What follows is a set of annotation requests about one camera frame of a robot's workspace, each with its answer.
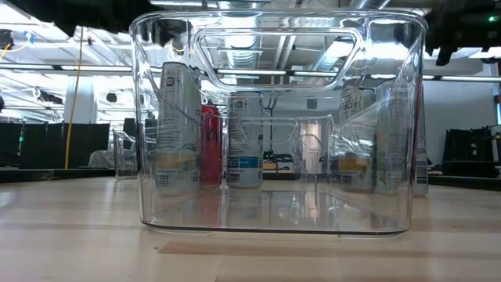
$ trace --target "white wall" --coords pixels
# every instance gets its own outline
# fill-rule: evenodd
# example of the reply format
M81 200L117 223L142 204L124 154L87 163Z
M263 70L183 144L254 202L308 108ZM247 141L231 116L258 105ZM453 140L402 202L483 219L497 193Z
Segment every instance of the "white wall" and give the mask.
M490 76L489 67L485 65L476 75ZM493 87L490 83L424 82L427 154L434 165L442 163L448 129L496 124Z

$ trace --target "ceiling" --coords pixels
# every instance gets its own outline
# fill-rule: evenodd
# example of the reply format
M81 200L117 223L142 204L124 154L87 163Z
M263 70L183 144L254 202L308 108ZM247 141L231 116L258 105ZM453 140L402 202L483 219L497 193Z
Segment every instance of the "ceiling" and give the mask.
M298 4L305 8L335 9L349 4L348 0L275 0L266 4L263 9L293 8ZM437 1L399 1L395 0L390 7L407 7L408 10L423 14L426 8ZM78 27L72 38L64 34L52 23L43 23L27 15L6 2L0 2L0 29L13 31L12 50L6 52L0 63L29 63L47 65L77 64L81 28ZM131 66L131 40L128 34L111 34L98 29L84 28L82 48L82 65L94 66ZM278 38L265 38L260 43L263 52L260 63L271 65L273 54L279 43ZM321 38L299 38L295 42L295 50L287 58L288 65L305 65L318 58L325 48ZM470 69L468 63L462 64L460 70L449 68L450 74L459 71L464 74ZM45 71L38 73L16 73L10 70L0 70L0 92L5 100L8 115L13 118L31 119L37 121L60 121L63 116L63 105L44 102L36 99L34 89L42 89L65 100L68 72ZM99 91L98 120L120 125L124 118L133 116L132 79L124 72L96 73L94 87ZM117 93L117 102L106 101L106 94Z

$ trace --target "desk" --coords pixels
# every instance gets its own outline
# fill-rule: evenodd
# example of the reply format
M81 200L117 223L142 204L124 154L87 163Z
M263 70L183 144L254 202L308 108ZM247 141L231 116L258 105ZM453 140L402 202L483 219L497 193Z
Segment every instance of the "desk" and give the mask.
M14 183L0 185L0 228L6 282L501 281L501 193L492 191L432 186L414 201L411 231L393 239L187 239L140 223L133 180Z

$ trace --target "red can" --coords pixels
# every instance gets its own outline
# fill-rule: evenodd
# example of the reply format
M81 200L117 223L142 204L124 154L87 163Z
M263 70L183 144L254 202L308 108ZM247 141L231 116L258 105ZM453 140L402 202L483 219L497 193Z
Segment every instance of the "red can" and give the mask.
M200 182L217 187L222 179L222 119L217 107L202 106Z

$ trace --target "clear plastic bin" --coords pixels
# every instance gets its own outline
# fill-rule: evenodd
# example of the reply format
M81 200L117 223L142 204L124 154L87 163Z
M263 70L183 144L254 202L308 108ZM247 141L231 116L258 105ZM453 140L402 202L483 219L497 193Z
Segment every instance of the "clear plastic bin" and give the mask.
M138 18L141 220L165 230L406 231L425 33L417 15L387 11Z
M113 130L115 177L134 179L137 176L135 138L120 130Z

